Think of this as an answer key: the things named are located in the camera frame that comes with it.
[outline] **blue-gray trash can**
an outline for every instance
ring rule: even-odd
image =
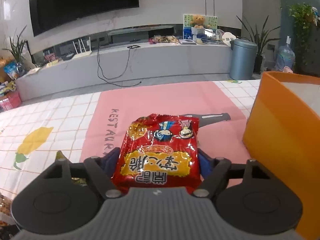
[[[257,44],[235,39],[231,42],[232,60],[230,77],[234,80],[249,80],[252,78],[254,61],[257,56]]]

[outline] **potted plant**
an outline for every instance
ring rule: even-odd
[[[14,61],[15,61],[16,65],[17,65],[17,71],[18,71],[20,76],[24,73],[24,67],[23,67],[22,62],[21,62],[24,57],[21,55],[21,53],[22,53],[23,46],[27,42],[26,40],[20,41],[20,37],[21,37],[23,31],[26,29],[26,27],[27,26],[25,26],[23,28],[23,30],[20,32],[20,34],[17,35],[18,40],[17,40],[16,44],[14,44],[14,37],[13,37],[13,39],[11,39],[11,37],[10,37],[10,47],[11,47],[11,49],[3,49],[3,50],[8,50],[8,51],[11,52],[11,54],[12,54],[12,56],[14,58]]]
[[[289,15],[294,18],[293,33],[295,36],[293,51],[296,55],[295,73],[301,73],[303,65],[307,64],[304,53],[309,52],[308,39],[311,33],[311,24],[314,20],[312,6],[308,4],[294,4],[289,6]]]
[[[249,24],[248,20],[244,17],[244,20],[247,22],[247,24],[250,27],[250,31],[248,30],[247,26],[244,24],[244,22],[237,16],[237,18],[239,19],[239,21],[241,22],[241,24],[243,25],[243,27],[247,30],[247,32],[250,35],[250,39],[252,42],[254,42],[255,44],[258,45],[258,51],[257,51],[257,56],[256,56],[256,60],[254,62],[254,72],[255,73],[259,73],[261,72],[261,64],[262,64],[262,54],[263,54],[263,49],[264,47],[268,44],[268,42],[270,41],[278,41],[280,40],[280,38],[273,38],[273,39],[268,39],[268,35],[270,34],[271,31],[274,31],[276,29],[279,29],[281,26],[278,26],[272,30],[264,30],[264,28],[266,27],[267,21],[269,16],[267,16],[263,26],[262,26],[262,31],[261,34],[258,32],[258,28],[257,28],[257,24],[256,24],[256,28],[255,28],[255,32],[253,31],[251,25]]]

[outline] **snack bag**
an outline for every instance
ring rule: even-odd
[[[199,119],[151,114],[128,128],[112,181],[129,187],[181,187],[201,183],[197,158]]]

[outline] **brown plush toy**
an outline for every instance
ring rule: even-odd
[[[211,29],[210,25],[204,25],[204,21],[205,20],[203,16],[196,14],[192,16],[192,21],[190,21],[190,25],[192,27],[195,27],[196,25],[198,25],[198,26],[203,26],[206,29]]]

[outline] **wall outlet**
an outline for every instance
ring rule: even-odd
[[[273,45],[273,44],[267,44],[267,49],[268,50],[275,50],[275,48],[276,48],[276,46],[275,45]]]

